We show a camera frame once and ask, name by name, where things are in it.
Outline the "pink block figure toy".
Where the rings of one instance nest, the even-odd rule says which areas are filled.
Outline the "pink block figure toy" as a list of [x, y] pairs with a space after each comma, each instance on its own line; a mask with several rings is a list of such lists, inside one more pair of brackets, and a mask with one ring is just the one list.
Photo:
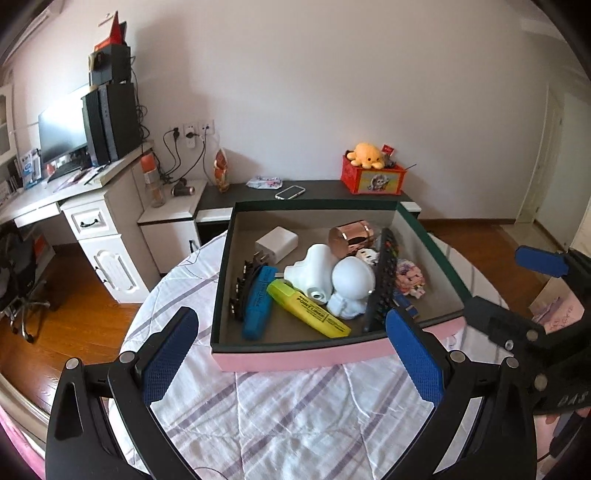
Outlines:
[[412, 261], [400, 259], [397, 263], [396, 288], [404, 296], [420, 299], [425, 293], [426, 280], [421, 269]]

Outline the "small blue dark box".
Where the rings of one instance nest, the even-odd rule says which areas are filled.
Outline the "small blue dark box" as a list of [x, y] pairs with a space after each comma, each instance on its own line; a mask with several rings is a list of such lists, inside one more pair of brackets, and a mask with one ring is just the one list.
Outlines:
[[407, 314], [413, 318], [418, 319], [420, 314], [414, 304], [409, 300], [409, 298], [403, 294], [401, 290], [398, 288], [394, 289], [393, 292], [393, 301], [394, 304], [401, 310], [407, 312]]

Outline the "black hair comb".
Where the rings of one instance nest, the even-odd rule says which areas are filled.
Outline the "black hair comb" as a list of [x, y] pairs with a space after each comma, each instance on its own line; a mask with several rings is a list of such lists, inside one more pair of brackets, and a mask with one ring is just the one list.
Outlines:
[[363, 332], [370, 333], [385, 329], [388, 313], [394, 307], [394, 289], [399, 258], [399, 246], [390, 228], [383, 228], [380, 237], [380, 251], [376, 270], [376, 285], [370, 294]]

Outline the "pink white block toy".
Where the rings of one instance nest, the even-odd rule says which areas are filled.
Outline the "pink white block toy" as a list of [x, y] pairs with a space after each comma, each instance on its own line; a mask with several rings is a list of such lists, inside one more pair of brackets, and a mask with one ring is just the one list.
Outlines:
[[373, 248], [362, 248], [356, 252], [356, 258], [359, 258], [372, 267], [378, 264], [379, 257], [380, 254]]

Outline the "white round robot figure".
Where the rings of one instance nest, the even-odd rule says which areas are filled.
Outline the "white round robot figure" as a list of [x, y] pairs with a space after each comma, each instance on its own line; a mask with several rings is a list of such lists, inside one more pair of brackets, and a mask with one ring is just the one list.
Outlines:
[[329, 313], [342, 320], [353, 320], [366, 312], [376, 276], [368, 264], [346, 257], [332, 270], [332, 292], [327, 303]]

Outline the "yellow highlighter pen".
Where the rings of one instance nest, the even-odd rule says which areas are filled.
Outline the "yellow highlighter pen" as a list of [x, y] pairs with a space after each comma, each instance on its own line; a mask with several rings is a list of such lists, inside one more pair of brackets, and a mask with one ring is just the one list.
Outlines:
[[274, 302], [280, 305], [283, 310], [303, 321], [315, 331], [325, 337], [345, 338], [351, 334], [351, 328], [342, 323], [341, 320], [332, 316], [324, 307], [294, 289], [283, 280], [276, 279], [266, 287], [266, 293]]

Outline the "white plug night light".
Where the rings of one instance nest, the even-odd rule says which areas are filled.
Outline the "white plug night light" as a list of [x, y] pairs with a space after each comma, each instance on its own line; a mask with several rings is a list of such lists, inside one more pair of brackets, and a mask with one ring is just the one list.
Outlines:
[[332, 270], [338, 258], [326, 244], [314, 244], [307, 255], [283, 271], [283, 279], [295, 289], [320, 305], [327, 304], [332, 295]]

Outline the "black clip strip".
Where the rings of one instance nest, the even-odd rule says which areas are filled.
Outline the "black clip strip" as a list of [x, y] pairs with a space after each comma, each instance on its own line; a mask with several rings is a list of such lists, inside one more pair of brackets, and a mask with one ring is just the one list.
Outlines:
[[242, 275], [236, 278], [235, 281], [235, 294], [229, 299], [229, 310], [235, 321], [242, 322], [245, 320], [245, 309], [250, 290], [252, 290], [253, 284], [256, 283], [257, 277], [262, 272], [263, 266], [266, 265], [266, 261], [256, 258], [243, 263]]

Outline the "white charger cube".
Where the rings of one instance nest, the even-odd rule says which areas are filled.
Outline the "white charger cube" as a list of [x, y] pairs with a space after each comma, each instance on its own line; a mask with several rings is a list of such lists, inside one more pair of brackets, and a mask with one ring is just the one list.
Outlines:
[[271, 265], [279, 263], [298, 246], [298, 236], [293, 231], [276, 226], [256, 240], [256, 253]]

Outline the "red cartoon box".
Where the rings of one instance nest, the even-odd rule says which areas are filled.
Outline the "red cartoon box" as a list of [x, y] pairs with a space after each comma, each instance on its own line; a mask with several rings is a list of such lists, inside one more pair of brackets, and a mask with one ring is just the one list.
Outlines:
[[354, 195], [401, 195], [408, 171], [399, 165], [381, 170], [353, 166], [342, 156], [341, 181]]

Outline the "black office chair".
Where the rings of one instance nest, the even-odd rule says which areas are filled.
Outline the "black office chair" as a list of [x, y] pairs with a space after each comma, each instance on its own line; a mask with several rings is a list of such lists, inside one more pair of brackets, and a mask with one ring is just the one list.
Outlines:
[[35, 298], [46, 284], [38, 280], [37, 259], [32, 238], [25, 239], [15, 226], [1, 226], [1, 317], [9, 320], [13, 334], [33, 344], [35, 337], [27, 330], [27, 315], [33, 307], [51, 308], [48, 301]]

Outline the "white desk with drawers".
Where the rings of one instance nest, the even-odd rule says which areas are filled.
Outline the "white desk with drawers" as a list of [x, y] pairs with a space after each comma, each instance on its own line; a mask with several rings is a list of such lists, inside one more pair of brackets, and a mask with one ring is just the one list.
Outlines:
[[1, 222], [18, 227], [61, 215], [92, 269], [120, 304], [141, 304], [160, 273], [138, 224], [147, 208], [139, 159], [153, 149], [144, 142], [99, 174], [78, 181], [72, 174], [43, 181], [1, 208]]

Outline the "low black white cabinet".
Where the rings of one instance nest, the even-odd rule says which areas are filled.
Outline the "low black white cabinet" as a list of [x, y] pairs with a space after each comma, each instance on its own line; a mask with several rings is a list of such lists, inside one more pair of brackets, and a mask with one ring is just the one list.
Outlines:
[[301, 187], [304, 193], [294, 199], [280, 200], [276, 190], [256, 190], [243, 183], [232, 184], [221, 193], [202, 181], [193, 183], [191, 196], [168, 196], [162, 207], [149, 207], [137, 224], [147, 243], [158, 271], [164, 275], [181, 260], [208, 241], [228, 230], [233, 210], [249, 206], [254, 210], [297, 210], [304, 208], [366, 206], [386, 208], [401, 203], [414, 216], [421, 206], [405, 193], [400, 195], [355, 195], [339, 180], [295, 180], [287, 189]]

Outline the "white smartphone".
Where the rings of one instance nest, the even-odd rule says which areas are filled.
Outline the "white smartphone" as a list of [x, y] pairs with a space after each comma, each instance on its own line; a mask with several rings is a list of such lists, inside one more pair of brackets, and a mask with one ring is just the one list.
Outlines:
[[274, 195], [274, 198], [280, 201], [293, 200], [304, 194], [305, 191], [307, 191], [307, 189], [305, 189], [303, 186], [290, 185], [286, 189], [277, 192], [276, 195]]

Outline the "wall power sockets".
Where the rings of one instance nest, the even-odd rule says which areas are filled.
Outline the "wall power sockets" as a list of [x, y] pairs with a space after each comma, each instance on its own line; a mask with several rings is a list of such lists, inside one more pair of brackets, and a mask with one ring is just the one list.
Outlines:
[[211, 137], [215, 133], [215, 123], [213, 119], [197, 120], [192, 123], [185, 123], [179, 127], [173, 127], [172, 131], [177, 130], [179, 137], [189, 150], [197, 148], [197, 144]]

